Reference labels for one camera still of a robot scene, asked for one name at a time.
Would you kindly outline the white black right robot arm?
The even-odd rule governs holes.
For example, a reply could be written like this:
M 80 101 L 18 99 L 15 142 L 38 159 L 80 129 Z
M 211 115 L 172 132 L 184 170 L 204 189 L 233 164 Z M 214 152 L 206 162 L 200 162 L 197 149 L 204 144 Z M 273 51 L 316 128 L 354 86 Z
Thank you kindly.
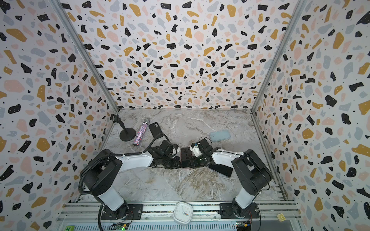
M 233 209 L 239 216 L 251 206 L 257 195 L 272 180 L 270 170 L 252 149 L 232 152 L 220 147 L 213 148 L 206 139 L 202 139 L 193 143 L 190 151 L 193 154 L 194 167 L 215 164 L 235 171 L 241 183 L 241 190 L 233 199 Z

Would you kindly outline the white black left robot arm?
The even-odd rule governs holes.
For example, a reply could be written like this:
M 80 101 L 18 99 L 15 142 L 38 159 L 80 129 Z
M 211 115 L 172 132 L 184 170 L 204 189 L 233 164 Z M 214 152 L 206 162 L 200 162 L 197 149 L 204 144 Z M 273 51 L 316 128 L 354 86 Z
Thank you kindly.
M 178 151 L 179 146 L 167 140 L 160 146 L 150 146 L 139 153 L 115 154 L 105 149 L 81 171 L 79 193 L 94 196 L 113 212 L 124 209 L 125 200 L 113 187 L 118 174 L 140 167 L 179 168 Z

